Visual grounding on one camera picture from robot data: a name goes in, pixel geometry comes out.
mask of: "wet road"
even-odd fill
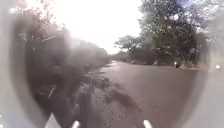
[[[79,94],[84,128],[142,128],[143,120],[154,128],[179,127],[206,78],[199,71],[122,62],[91,74]]]

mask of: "roadside vegetation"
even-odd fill
[[[72,37],[65,25],[54,21],[47,5],[44,10],[14,8],[11,16],[13,63],[24,64],[28,88],[43,113],[53,112],[62,127],[69,127],[73,93],[85,73],[110,61],[107,52]],[[20,60],[16,51],[22,55]]]
[[[117,60],[147,65],[173,65],[176,61],[187,67],[207,68],[209,55],[217,43],[211,34],[211,23],[221,1],[206,0],[184,3],[180,0],[143,0],[139,10],[140,36],[120,37],[115,47],[127,50]]]

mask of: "tree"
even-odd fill
[[[120,49],[127,49],[127,50],[132,50],[137,47],[140,47],[141,44],[142,42],[140,38],[135,38],[130,35],[121,37],[119,38],[118,41],[115,42],[115,46],[119,47]]]
[[[199,15],[196,5],[186,7],[179,0],[143,0],[140,11],[143,17],[139,20],[141,45],[138,48],[161,63],[172,64],[175,60],[197,63],[200,55],[197,30],[204,29],[208,22]],[[119,41],[123,43],[115,45],[122,45],[120,48],[136,46],[130,38]],[[206,40],[203,41],[200,45],[207,46]]]
[[[21,9],[12,16],[12,52],[15,56],[12,64],[25,63],[26,78],[34,99],[45,114],[54,113],[61,127],[71,127],[74,106],[63,101],[73,98],[73,88],[78,87],[86,69],[108,62],[106,51],[93,43],[74,40],[66,27],[52,23],[51,18],[43,16],[41,11]],[[76,44],[74,49],[69,47],[70,42]],[[15,55],[17,53],[22,53],[22,57]],[[55,98],[57,102],[52,100],[53,96],[48,97],[55,86],[60,91],[57,96],[61,97],[61,100]],[[54,106],[66,111],[61,114]]]

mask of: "green foliage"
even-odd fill
[[[143,13],[139,20],[140,37],[134,39],[125,36],[115,45],[129,51],[133,48],[135,50],[137,46],[138,54],[141,51],[142,55],[136,59],[146,56],[143,57],[146,58],[145,61],[153,59],[165,64],[172,64],[177,60],[194,64],[198,62],[201,48],[207,49],[207,42],[203,33],[198,33],[197,30],[204,29],[208,20],[198,13],[196,5],[184,7],[179,0],[143,0],[140,11]]]
[[[24,52],[31,85],[40,86],[46,80],[63,78],[65,67],[85,72],[108,62],[104,49],[86,41],[74,40],[64,26],[52,23],[51,17],[43,16],[41,12],[20,10],[12,16],[13,42],[18,51]]]

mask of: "sky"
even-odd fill
[[[113,54],[118,52],[113,43],[119,37],[140,33],[140,4],[141,0],[60,0],[53,12],[74,37]]]

